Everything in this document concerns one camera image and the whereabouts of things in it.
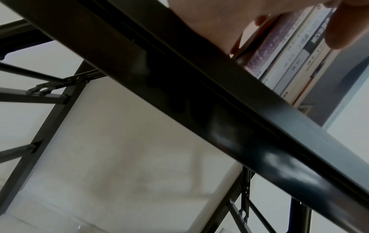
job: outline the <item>purple book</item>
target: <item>purple book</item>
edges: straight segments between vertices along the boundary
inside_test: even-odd
[[[287,43],[287,40],[291,38],[292,34],[296,31],[298,26],[301,24],[302,20],[300,19],[300,23],[295,25],[302,15],[304,10],[299,12],[291,12],[284,14],[280,17],[274,28],[271,30],[269,35],[262,42],[260,47],[255,51],[250,60],[248,61],[246,67],[249,71],[253,73],[253,75],[260,73],[260,69],[267,62],[267,60],[274,54],[276,56],[276,49],[281,43]]]

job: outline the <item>folding rack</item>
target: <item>folding rack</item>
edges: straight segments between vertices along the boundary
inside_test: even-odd
[[[348,232],[369,232],[369,165],[156,0],[0,2],[27,20],[0,28],[3,57],[52,38],[85,59],[64,79],[0,64],[48,81],[27,91],[1,88],[0,101],[55,104],[30,145],[0,152],[0,162],[22,157],[0,191],[1,214],[86,83],[109,76],[244,165],[202,233],[214,233],[228,212],[250,233],[249,208],[275,232],[249,199],[254,173],[292,196],[288,233],[309,232],[311,210]],[[62,95],[52,94],[61,87]]]

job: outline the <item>book spine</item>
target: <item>book spine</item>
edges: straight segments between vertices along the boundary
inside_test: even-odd
[[[276,87],[296,56],[301,52],[309,38],[311,38],[330,11],[331,9],[324,7],[323,4],[315,6],[305,22],[285,46],[272,68],[262,79],[262,82],[267,87],[272,90]]]
[[[300,106],[305,97],[309,94],[309,92],[312,90],[315,84],[320,80],[320,78],[327,71],[329,66],[333,63],[334,59],[337,57],[339,52],[340,50],[332,50],[321,62],[321,64],[316,68],[314,73],[311,75],[310,80],[308,81],[308,83],[306,84],[300,95],[297,97],[297,99],[294,101],[293,103],[294,107],[297,108]]]
[[[323,39],[319,44],[317,49],[310,55],[308,60],[302,66],[300,71],[296,74],[291,83],[287,86],[282,94],[282,98],[288,103],[292,104],[297,95],[300,93],[302,88],[309,81],[310,76],[320,64],[320,62],[325,58],[331,49],[325,43]]]
[[[288,84],[291,82],[293,77],[300,71],[303,64],[309,58],[309,56],[315,51],[320,42],[323,40],[324,32],[327,28],[328,22],[331,19],[335,10],[331,10],[331,12],[326,16],[323,22],[320,24],[319,28],[315,31],[313,36],[310,38],[309,42],[305,45],[302,51],[299,53],[295,61],[288,68],[286,73],[282,76],[281,80],[278,82],[276,87],[273,89],[277,95],[281,95],[283,91],[286,89]]]
[[[311,9],[312,7],[309,7],[298,12],[287,13],[278,20],[272,31],[246,64],[253,76],[256,78],[261,77],[272,60],[282,50],[309,12],[311,12]]]

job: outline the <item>skin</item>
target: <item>skin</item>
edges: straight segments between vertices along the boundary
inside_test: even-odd
[[[322,3],[322,0],[169,0],[170,8],[195,32],[229,53],[253,20]],[[338,7],[325,33],[328,46],[341,49],[369,29],[369,0],[323,2]]]

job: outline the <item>row of books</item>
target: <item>row of books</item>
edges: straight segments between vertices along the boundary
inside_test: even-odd
[[[324,40],[324,32],[335,10],[319,4],[299,12],[269,17],[247,40],[244,39],[245,43],[233,59],[299,108],[339,54]]]

